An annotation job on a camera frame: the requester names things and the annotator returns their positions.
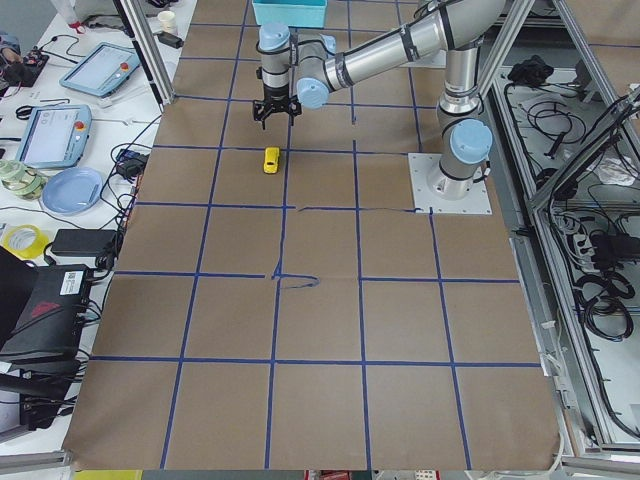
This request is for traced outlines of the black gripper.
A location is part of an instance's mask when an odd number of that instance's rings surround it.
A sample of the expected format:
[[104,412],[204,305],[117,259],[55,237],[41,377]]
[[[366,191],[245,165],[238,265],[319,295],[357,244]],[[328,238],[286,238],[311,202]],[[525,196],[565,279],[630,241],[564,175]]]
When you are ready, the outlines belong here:
[[290,94],[288,87],[264,87],[264,98],[252,102],[253,119],[258,120],[262,129],[266,129],[266,119],[275,113],[286,113],[289,126],[295,125],[296,116],[302,113],[302,106],[296,95]]

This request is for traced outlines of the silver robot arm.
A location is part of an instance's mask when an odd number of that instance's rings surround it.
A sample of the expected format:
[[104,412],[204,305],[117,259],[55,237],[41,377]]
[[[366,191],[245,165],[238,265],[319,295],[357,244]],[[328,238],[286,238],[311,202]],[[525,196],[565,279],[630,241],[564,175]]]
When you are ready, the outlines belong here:
[[[292,172],[312,161],[344,167],[410,152],[447,152],[449,129],[482,113],[481,39],[503,1],[347,4],[344,31],[261,25],[254,47],[259,97],[250,107],[262,145],[280,145]],[[389,32],[368,30],[365,13],[408,16]]]

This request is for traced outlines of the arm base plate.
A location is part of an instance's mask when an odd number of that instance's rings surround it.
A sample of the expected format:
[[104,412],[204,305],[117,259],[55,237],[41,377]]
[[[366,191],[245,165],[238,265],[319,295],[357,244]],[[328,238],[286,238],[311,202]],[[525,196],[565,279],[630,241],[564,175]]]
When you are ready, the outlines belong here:
[[440,154],[409,153],[414,210],[422,214],[491,215],[483,172],[467,180],[453,180],[440,169]]

